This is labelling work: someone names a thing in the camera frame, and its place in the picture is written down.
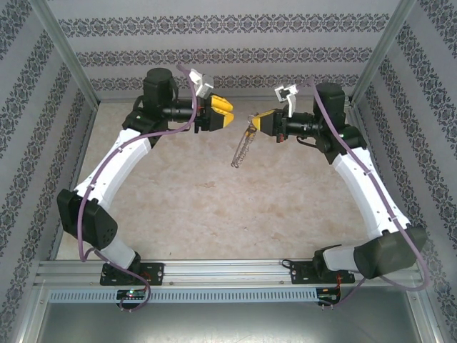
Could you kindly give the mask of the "aluminium mounting rail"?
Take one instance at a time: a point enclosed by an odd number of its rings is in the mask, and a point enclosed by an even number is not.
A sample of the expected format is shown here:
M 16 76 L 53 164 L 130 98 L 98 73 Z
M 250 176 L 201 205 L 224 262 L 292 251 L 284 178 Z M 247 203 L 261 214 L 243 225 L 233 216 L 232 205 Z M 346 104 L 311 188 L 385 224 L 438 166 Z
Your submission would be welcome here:
M 291 272 L 279 259 L 164 260 L 156 276 L 162 287 L 248 288 L 288 287 Z M 103 262 L 55 260 L 40 262 L 33 279 L 35 287 L 99 288 Z

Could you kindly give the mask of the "aluminium frame post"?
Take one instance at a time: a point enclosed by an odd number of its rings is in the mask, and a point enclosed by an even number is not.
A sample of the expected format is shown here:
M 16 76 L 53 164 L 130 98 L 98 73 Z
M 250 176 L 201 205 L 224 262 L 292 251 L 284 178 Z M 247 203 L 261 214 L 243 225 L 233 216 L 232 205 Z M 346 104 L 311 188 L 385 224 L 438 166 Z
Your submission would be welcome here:
M 57 48 L 63 62 L 68 66 L 69 71 L 74 77 L 77 85 L 84 94 L 86 100 L 92 106 L 98 106 L 100 103 L 96 92 L 86 75 L 76 53 L 66 38 L 58 20 L 54 16 L 47 0 L 29 0 L 32 9 L 36 13 L 39 21 L 44 26 L 50 36 L 54 46 Z
M 393 41 L 396 38 L 403 23 L 408 18 L 412 8 L 414 7 L 417 0 L 399 0 L 399 3 L 392 13 L 385 30 L 383 31 L 381 38 L 373 50 L 372 55 L 368 59 L 367 65 L 364 67 L 361 75 L 354 87 L 353 92 L 348 97 L 349 104 L 351 106 L 356 105 L 361 97 L 364 95 L 370 82 L 374 78 L 378 67 L 387 55 Z

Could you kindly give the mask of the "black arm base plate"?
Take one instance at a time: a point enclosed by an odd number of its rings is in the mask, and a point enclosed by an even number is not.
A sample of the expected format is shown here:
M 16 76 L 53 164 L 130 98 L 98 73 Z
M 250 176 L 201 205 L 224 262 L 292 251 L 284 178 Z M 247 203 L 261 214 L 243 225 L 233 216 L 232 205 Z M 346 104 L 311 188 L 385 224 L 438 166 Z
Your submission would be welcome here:
M 151 286 L 162 285 L 164 275 L 163 263 L 133 262 L 129 271 L 145 279 Z M 105 263 L 102 266 L 99 280 L 102 286 L 141 286 L 144 283 L 130 274 L 121 272 Z
M 291 262 L 289 267 L 292 284 L 354 284 L 354 274 L 339 270 L 318 273 L 312 262 Z

